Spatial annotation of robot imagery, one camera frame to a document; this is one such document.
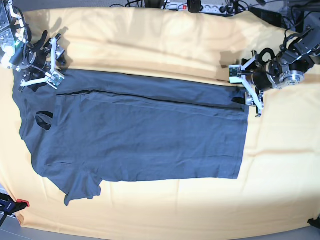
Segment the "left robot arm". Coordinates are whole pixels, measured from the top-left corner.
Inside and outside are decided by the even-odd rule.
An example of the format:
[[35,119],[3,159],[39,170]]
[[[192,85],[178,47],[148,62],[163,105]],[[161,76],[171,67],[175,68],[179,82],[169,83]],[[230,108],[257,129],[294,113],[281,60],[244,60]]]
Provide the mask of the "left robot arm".
[[241,64],[229,65],[229,82],[245,88],[243,97],[232,101],[256,108],[260,117],[264,109],[264,93],[300,84],[314,65],[320,64],[320,28],[308,26],[302,33],[284,38],[280,52],[270,48],[260,53],[252,52],[252,58],[242,59]]

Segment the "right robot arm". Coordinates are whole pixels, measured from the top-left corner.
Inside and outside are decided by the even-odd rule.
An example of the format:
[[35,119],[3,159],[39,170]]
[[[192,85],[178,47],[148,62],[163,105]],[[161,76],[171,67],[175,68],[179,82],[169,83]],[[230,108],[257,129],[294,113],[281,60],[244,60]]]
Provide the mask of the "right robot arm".
[[19,91],[26,87],[47,84],[55,90],[65,76],[59,67],[66,64],[65,49],[59,45],[61,34],[32,41],[32,31],[22,11],[12,0],[0,2],[0,65],[21,73]]

